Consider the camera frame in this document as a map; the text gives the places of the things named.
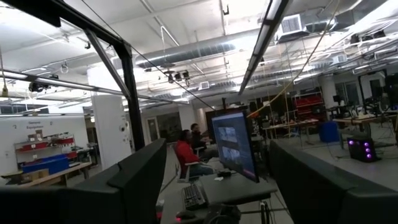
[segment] computer mouse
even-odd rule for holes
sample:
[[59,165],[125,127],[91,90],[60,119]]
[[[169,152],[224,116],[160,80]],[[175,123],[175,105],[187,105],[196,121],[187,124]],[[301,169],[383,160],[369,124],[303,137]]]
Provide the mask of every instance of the computer mouse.
[[186,220],[186,219],[195,218],[196,215],[194,212],[184,210],[184,211],[178,212],[175,217],[181,218],[182,220]]

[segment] red jacket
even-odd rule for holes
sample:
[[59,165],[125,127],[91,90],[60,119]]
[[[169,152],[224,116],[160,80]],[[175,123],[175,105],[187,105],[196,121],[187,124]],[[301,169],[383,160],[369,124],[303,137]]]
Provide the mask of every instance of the red jacket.
[[199,157],[193,153],[191,146],[185,141],[177,141],[175,154],[177,155],[177,159],[180,163],[182,175],[185,175],[188,169],[185,164],[191,162],[200,162]]

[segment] person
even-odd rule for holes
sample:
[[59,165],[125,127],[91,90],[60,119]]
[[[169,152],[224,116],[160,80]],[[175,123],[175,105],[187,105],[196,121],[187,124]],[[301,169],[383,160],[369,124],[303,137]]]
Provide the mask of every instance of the person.
[[214,174],[213,168],[200,163],[200,159],[191,148],[192,135],[189,130],[183,130],[175,146],[175,153],[181,166],[181,176],[185,177],[188,167],[185,164],[199,162],[190,166],[190,177]]
[[211,139],[204,138],[201,135],[199,125],[196,123],[193,123],[191,125],[191,132],[192,132],[192,148],[199,149],[199,156],[201,159],[209,161],[213,157],[218,157],[218,151],[217,149],[208,149],[206,146],[207,142],[210,142]]

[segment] blue bin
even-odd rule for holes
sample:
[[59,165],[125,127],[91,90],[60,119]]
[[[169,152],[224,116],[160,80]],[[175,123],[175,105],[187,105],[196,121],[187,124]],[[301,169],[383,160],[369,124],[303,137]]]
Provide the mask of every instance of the blue bin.
[[319,138],[322,142],[338,142],[340,140],[338,134],[338,126],[336,122],[328,121],[320,125]]
[[42,159],[41,163],[22,167],[24,173],[33,172],[41,169],[48,169],[49,174],[55,174],[69,168],[68,157],[64,154],[50,156]]

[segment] floor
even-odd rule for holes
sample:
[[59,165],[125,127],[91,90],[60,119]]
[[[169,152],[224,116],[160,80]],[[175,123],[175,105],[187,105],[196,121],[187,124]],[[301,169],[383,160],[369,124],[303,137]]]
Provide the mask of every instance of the floor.
[[[380,124],[372,124],[372,137],[374,140],[382,141],[382,142],[394,142],[394,135],[391,129],[391,125],[384,124],[384,126],[380,126]],[[324,161],[327,161],[335,166],[338,166],[342,169],[345,169],[349,172],[352,172],[356,175],[359,175],[363,178],[374,181],[378,184],[385,185],[394,190],[398,190],[398,149],[396,146],[394,147],[386,147],[378,149],[381,161],[377,161],[374,163],[366,164],[363,162],[352,160],[348,157],[349,153],[347,149],[341,149],[338,142],[333,142],[330,144],[325,144],[320,142],[317,134],[310,135],[311,144],[306,143],[307,137],[304,135],[302,138],[290,138],[284,139],[284,141],[288,141],[292,146],[296,146],[298,150],[303,150],[309,154],[319,157]],[[187,186],[186,184],[178,184],[175,177],[175,165],[177,163],[177,158],[172,149],[168,149],[167,153],[167,164],[164,175],[164,190],[159,195],[159,201],[161,202],[164,198],[165,194],[168,194],[173,191],[178,191],[182,187]],[[210,165],[215,167],[216,169],[221,168],[221,164],[216,160],[212,159],[209,162]],[[95,175],[96,173],[101,171],[101,166],[97,166],[90,170],[90,175]],[[68,180],[68,186],[73,186],[79,182],[83,181],[83,176],[79,175],[72,179]],[[268,179],[268,181],[272,184],[276,183],[272,179]],[[267,200],[267,203],[270,208],[283,208],[285,207],[285,203],[283,201],[283,197],[279,192],[271,195],[271,199]],[[244,205],[240,205],[238,207],[240,211],[250,211],[250,210],[259,210],[259,203],[253,202]],[[293,223],[292,219],[289,217],[289,214],[285,211],[274,212],[272,213],[273,223],[279,224],[291,224]],[[261,223],[261,218],[259,214],[250,214],[250,215],[242,215],[241,222],[242,224],[258,224]]]

